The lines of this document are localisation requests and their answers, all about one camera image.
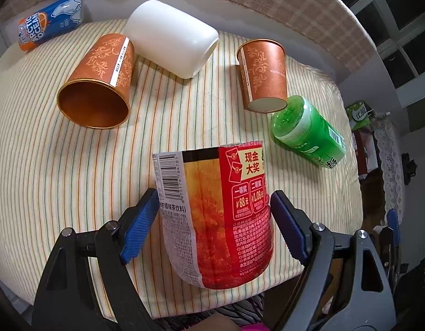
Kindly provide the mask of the red white paper cup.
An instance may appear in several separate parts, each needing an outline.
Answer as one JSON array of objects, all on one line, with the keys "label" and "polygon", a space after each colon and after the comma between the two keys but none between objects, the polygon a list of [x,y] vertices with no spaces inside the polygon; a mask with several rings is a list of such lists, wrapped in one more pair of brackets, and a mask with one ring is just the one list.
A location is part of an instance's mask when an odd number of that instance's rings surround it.
[{"label": "red white paper cup", "polygon": [[273,253],[260,140],[153,155],[165,248],[177,275],[232,289],[265,271]]}]

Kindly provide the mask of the green plastic cup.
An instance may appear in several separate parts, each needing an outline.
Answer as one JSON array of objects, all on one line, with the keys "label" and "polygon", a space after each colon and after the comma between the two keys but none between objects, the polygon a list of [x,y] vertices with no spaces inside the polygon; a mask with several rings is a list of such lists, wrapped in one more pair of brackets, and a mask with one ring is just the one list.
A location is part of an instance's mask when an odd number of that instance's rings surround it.
[{"label": "green plastic cup", "polygon": [[289,97],[287,106],[273,114],[271,133],[290,149],[324,168],[334,168],[346,155],[341,133],[300,95]]}]

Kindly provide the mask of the orange patterned cup lying open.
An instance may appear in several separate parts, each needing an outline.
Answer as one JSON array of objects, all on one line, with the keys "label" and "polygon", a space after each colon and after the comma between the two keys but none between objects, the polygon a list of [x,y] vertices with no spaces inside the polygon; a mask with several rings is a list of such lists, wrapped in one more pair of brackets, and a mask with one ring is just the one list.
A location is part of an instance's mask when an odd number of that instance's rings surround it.
[{"label": "orange patterned cup lying open", "polygon": [[130,112],[135,50],[123,34],[105,34],[90,48],[58,91],[59,110],[91,129],[112,129]]}]

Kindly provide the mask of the orange patterned cup near green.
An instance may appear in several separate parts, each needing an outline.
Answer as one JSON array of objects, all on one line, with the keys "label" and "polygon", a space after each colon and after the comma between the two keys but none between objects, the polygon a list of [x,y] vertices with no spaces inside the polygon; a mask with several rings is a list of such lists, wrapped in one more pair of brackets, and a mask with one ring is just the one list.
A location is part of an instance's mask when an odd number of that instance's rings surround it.
[{"label": "orange patterned cup near green", "polygon": [[269,39],[249,40],[236,53],[245,109],[268,114],[287,105],[286,54]]}]

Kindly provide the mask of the white plastic cup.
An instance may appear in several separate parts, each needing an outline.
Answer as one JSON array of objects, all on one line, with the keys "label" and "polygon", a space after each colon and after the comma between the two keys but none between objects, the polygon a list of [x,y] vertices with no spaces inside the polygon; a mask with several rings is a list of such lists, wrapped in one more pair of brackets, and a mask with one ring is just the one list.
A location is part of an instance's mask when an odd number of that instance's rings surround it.
[{"label": "white plastic cup", "polygon": [[159,0],[140,4],[123,34],[137,54],[181,79],[193,78],[219,43],[212,26]]}]

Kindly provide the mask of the green tissue box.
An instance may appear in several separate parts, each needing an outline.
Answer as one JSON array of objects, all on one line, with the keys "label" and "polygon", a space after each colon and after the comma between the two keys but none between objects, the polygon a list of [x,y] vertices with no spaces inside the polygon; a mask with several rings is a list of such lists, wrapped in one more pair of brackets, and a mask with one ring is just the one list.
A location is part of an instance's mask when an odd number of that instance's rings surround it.
[{"label": "green tissue box", "polygon": [[346,108],[346,114],[349,118],[350,128],[354,132],[367,127],[371,123],[375,111],[364,101],[358,101]]}]

